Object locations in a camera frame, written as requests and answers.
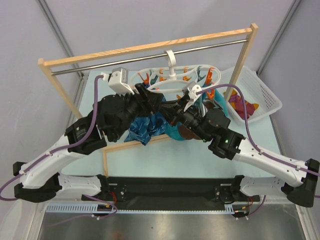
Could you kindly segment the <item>brown grey sock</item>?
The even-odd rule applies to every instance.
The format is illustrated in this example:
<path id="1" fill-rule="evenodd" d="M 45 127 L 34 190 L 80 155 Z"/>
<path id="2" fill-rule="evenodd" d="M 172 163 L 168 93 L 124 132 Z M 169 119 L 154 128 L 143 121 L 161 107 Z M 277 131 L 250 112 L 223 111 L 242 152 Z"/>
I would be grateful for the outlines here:
<path id="1" fill-rule="evenodd" d="M 213 138 L 212 133 L 205 124 L 204 117 L 197 107 L 190 107 L 179 118 L 181 125 L 179 134 L 186 140 L 202 140 L 208 142 Z"/>

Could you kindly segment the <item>white round clip hanger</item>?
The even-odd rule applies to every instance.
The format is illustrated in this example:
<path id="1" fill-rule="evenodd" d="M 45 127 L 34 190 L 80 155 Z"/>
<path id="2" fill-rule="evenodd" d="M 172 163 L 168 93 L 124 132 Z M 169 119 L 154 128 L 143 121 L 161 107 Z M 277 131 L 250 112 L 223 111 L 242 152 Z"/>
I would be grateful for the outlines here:
<path id="1" fill-rule="evenodd" d="M 188 83 L 196 82 L 202 87 L 215 86 L 221 81 L 221 71 L 208 64 L 178 66 L 173 51 L 166 50 L 167 67 L 151 67 L 137 71 L 129 78 L 129 86 L 142 83 L 147 89 L 160 93 L 178 93 Z"/>

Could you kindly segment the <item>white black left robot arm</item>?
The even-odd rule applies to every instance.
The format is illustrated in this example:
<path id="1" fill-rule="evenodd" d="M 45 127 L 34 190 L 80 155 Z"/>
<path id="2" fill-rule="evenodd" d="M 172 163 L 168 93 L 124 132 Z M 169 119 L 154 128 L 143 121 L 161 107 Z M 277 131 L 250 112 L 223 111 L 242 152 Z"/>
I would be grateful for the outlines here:
<path id="1" fill-rule="evenodd" d="M 93 109 L 70 125 L 59 140 L 38 159 L 13 164 L 13 174 L 19 183 L 14 197 L 31 203 L 42 203 L 56 196 L 67 199 L 105 200 L 110 195 L 106 176 L 70 176 L 61 171 L 70 163 L 96 150 L 115 143 L 138 117 L 148 117 L 159 111 L 164 95 L 136 84 L 132 93 L 110 94 L 94 98 Z"/>

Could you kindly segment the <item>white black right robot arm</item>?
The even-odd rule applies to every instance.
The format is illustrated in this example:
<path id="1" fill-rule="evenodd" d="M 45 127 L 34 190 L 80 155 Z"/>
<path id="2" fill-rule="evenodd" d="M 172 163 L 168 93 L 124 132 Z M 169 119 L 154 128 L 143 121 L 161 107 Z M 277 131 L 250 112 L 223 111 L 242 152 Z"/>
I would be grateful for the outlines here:
<path id="1" fill-rule="evenodd" d="M 259 147 L 250 135 L 243 136 L 229 129 L 231 120 L 222 109 L 212 107 L 202 114 L 189 102 L 187 97 L 164 101 L 159 111 L 170 125 L 181 124 L 209 143 L 208 149 L 219 158 L 246 163 L 272 175 L 262 178 L 236 176 L 236 185 L 230 188 L 235 200 L 270 195 L 286 197 L 301 207 L 313 207 L 320 169 L 317 160 L 297 160 Z"/>

